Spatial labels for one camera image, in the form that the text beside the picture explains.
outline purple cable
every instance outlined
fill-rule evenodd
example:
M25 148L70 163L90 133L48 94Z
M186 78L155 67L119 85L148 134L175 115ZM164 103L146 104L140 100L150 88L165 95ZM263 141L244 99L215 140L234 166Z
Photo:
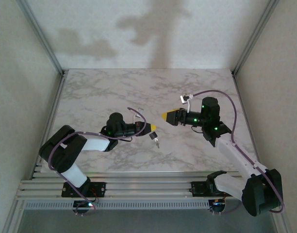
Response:
M194 96L198 96L198 95L201 95L201 94L204 94L204 93L208 93L208 92L217 92L217 93L220 93L220 94L223 94L224 96L226 96L231 104L232 104L232 107L234 109L234 125L232 127L232 131L231 131L231 142L235 144L235 147L236 149L245 157L245 159L247 159L253 166L255 165L255 163L253 162L253 160L251 160L247 154L241 150L241 148L236 144L235 142L235 139L234 139L234 133L235 133L235 128L236 128L236 123L237 123L237 109L236 109L236 106L235 106L235 103L234 101L231 99L231 97L226 94L225 92L223 91L219 91L219 90L207 90L207 91L201 91L201 92L198 92L196 94L194 94ZM267 182L269 183L270 187L273 189L274 193L276 194L277 198L279 199L280 201L280 204L281 204L281 209L280 210L270 210L270 212L272 213L275 213L275 214L279 214L279 213L283 213L284 212L284 202L282 200L282 197L280 196L278 190L276 189L276 187L274 186L274 184L271 182L271 180L269 179L269 177L257 166L256 169L264 176L264 178L267 180Z
M139 135L143 130L144 130L144 128L146 127L146 125L147 125L147 120L145 119L145 117L141 114L141 113L139 113L137 110L135 110L135 109L133 109L133 108L130 108L130 107L128 107L127 108L128 110L132 110L132 111L134 111L135 113L137 113L143 120L144 120L144 126L142 127L142 129L139 131L139 132L137 132L137 133L135 133L135 134L133 134L133 135L131 135L131 136L127 136L127 137L108 137L108 136L105 136L105 135L102 135L102 134L100 134L100 133L93 133L93 132L82 132L82 131L77 131L77 132L73 132L73 133L71 133L71 134L69 134L68 136L66 136L65 138L63 138L60 142L58 142L57 143L57 145L55 145L54 146L54 148L52 149L52 151L50 152L50 154L49 154L49 157L48 157L48 167L49 167L49 169L50 170L52 170L52 171L56 171L53 167L52 167L52 165L51 165L51 160L52 160L52 156L53 156L53 154L55 153L55 151L58 149L58 147L63 143L63 142L65 142L66 140L68 140L70 137L72 137L72 136L74 136L74 135L76 135L76 134L83 134L83 135L93 135L93 136L100 136L100 137L105 137L105 138L108 138L108 139L114 139L114 140L120 140L120 139L125 139L125 138L131 138L131 137L134 137L134 136L137 136L137 135ZM81 197L81 198L83 198L85 201L87 201L87 202L90 202L90 200L88 199L88 198L86 198L83 194L81 194L78 190L77 190L77 188L70 182L70 181L68 181L67 180L67 178L66 177L64 177L61 173L59 173L59 172L57 172L57 174L60 176L60 177L62 177L73 189L74 189L74 191Z
M231 210L228 210L228 211L222 212L221 214L223 214L223 215L230 214L230 213L232 213L232 212L234 212L234 211L238 210L238 209L239 209L239 207L241 206L241 204L242 204L242 202L241 202L241 201L239 201L239 203L238 203L238 205L237 205L236 207L232 208Z

